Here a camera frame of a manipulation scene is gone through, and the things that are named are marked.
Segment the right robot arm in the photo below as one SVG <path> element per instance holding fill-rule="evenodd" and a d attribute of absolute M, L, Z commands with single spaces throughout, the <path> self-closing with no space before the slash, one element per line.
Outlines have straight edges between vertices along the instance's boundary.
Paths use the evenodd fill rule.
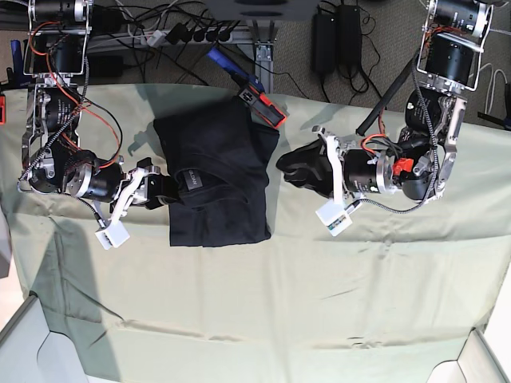
<path fill-rule="evenodd" d="M 87 43 L 92 31 L 91 1 L 29 1 L 29 38 L 24 73 L 28 86 L 26 131 L 22 137 L 20 192 L 63 195 L 92 211 L 106 228 L 131 206 L 154 210 L 180 200 L 176 181 L 145 158 L 124 172 L 124 134 L 112 113 L 86 96 L 86 85 L 72 80 L 89 76 Z M 81 148 L 77 132 L 83 113 L 110 129 L 116 141 L 108 159 Z"/>

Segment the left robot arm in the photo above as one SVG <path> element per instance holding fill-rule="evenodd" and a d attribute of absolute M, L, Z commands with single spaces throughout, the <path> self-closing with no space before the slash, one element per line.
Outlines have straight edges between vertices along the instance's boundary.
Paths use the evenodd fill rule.
<path fill-rule="evenodd" d="M 477 88 L 494 1 L 431 1 L 421 45 L 352 136 L 316 125 L 317 139 L 281 156 L 283 178 L 338 204 L 346 212 L 374 194 L 402 192 L 416 207 L 440 199 L 457 156 L 467 100 Z M 384 108 L 412 80 L 405 125 L 396 140 L 381 124 Z"/>

